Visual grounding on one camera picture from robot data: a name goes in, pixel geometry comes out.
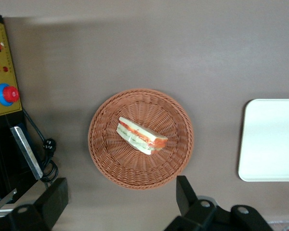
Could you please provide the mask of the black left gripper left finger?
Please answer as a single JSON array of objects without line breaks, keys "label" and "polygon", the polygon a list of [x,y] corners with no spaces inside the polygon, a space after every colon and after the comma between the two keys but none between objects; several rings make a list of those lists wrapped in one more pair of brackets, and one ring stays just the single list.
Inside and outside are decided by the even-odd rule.
[{"label": "black left gripper left finger", "polygon": [[68,205],[68,183],[58,178],[32,204],[15,208],[5,218],[6,231],[51,231]]}]

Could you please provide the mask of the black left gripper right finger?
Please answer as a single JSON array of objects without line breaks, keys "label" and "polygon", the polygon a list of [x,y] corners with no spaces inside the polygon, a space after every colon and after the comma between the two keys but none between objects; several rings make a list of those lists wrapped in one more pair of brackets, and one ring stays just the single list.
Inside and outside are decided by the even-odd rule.
[{"label": "black left gripper right finger", "polygon": [[167,231],[230,231],[229,217],[211,199],[196,196],[186,176],[176,178],[176,202],[180,210]]}]

